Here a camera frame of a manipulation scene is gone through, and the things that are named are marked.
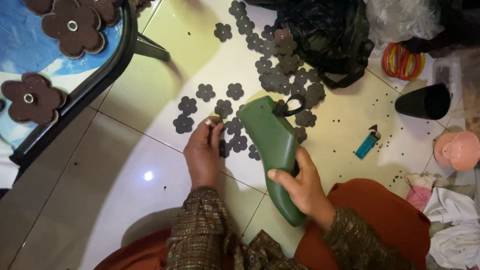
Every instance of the pink cloth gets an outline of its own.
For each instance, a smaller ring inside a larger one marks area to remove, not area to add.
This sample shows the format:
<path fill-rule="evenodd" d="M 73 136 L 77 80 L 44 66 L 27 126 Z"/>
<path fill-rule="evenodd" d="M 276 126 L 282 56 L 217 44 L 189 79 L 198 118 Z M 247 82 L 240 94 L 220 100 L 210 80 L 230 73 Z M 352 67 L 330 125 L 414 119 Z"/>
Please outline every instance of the pink cloth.
<path fill-rule="evenodd" d="M 416 209 L 423 211 L 425 206 L 427 206 L 430 197 L 432 197 L 431 189 L 414 185 L 408 192 L 406 200 Z"/>

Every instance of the patterned sleeve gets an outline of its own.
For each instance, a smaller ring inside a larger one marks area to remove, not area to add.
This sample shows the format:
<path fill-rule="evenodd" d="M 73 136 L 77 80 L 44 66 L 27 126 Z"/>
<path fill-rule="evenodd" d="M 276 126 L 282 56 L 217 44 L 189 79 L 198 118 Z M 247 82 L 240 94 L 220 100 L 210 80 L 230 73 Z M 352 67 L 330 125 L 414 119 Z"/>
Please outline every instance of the patterned sleeve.
<path fill-rule="evenodd" d="M 384 246 L 377 231 L 353 209 L 337 208 L 324 238 L 340 269 L 415 269 L 398 250 Z"/>
<path fill-rule="evenodd" d="M 228 222 L 216 190 L 199 187 L 191 191 L 172 227 L 167 269 L 222 269 Z"/>

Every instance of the white cloth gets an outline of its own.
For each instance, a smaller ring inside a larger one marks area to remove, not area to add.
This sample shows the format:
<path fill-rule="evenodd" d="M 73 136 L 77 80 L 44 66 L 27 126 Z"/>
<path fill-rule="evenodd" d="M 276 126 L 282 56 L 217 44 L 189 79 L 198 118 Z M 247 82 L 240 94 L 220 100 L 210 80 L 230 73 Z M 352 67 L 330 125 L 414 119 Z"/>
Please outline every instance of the white cloth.
<path fill-rule="evenodd" d="M 423 213 L 430 221 L 452 225 L 479 223 L 475 202 L 470 197 L 440 187 L 433 189 Z"/>
<path fill-rule="evenodd" d="M 0 188 L 12 188 L 18 174 L 18 165 L 10 160 L 12 147 L 0 139 Z"/>
<path fill-rule="evenodd" d="M 410 186 L 418 185 L 432 189 L 433 182 L 435 180 L 436 178 L 431 174 L 424 174 L 423 176 L 420 176 L 418 173 L 405 175 L 405 182 L 407 182 L 407 184 Z"/>
<path fill-rule="evenodd" d="M 439 231 L 433 235 L 428 253 L 449 269 L 480 265 L 480 226 L 461 224 Z"/>

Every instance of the pink container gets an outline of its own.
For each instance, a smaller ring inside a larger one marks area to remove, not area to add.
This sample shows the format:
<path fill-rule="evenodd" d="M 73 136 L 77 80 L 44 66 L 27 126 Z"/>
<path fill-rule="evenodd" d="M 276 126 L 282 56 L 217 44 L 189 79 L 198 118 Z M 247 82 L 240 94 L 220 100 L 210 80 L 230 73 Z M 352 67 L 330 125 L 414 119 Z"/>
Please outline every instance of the pink container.
<path fill-rule="evenodd" d="M 466 172 L 477 164 L 480 142 L 472 132 L 452 132 L 442 135 L 433 150 L 440 166 Z"/>

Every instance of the finger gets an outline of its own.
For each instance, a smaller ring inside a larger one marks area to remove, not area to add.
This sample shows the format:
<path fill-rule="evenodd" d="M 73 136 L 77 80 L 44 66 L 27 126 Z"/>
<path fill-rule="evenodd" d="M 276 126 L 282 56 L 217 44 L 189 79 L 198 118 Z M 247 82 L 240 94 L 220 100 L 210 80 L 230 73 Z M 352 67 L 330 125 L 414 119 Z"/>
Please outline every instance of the finger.
<path fill-rule="evenodd" d="M 272 179 L 273 182 L 282 185 L 289 194 L 295 193 L 300 187 L 297 179 L 293 178 L 286 171 L 271 169 L 268 171 L 268 177 Z"/>
<path fill-rule="evenodd" d="M 300 146 L 297 149 L 296 159 L 297 163 L 299 164 L 300 171 L 316 170 L 315 164 L 313 163 L 312 158 L 310 157 L 310 154 L 308 153 L 307 149 L 305 149 L 305 147 Z"/>
<path fill-rule="evenodd" d="M 212 136 L 210 137 L 210 146 L 218 152 L 218 145 L 220 144 L 220 135 L 222 133 L 223 124 L 219 123 L 216 127 L 212 130 Z"/>
<path fill-rule="evenodd" d="M 209 116 L 205 118 L 200 124 L 198 124 L 197 128 L 190 136 L 190 140 L 195 140 L 205 145 L 208 144 L 208 137 L 212 128 L 209 125 L 205 124 L 205 120 L 207 119 L 210 119 L 215 124 L 221 122 L 218 116 Z"/>

